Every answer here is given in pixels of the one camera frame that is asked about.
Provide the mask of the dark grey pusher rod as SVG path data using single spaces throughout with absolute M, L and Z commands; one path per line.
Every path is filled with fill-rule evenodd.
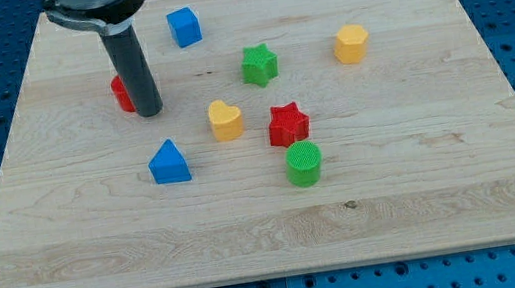
M 163 102 L 133 27 L 101 40 L 136 112 L 142 117 L 157 115 Z

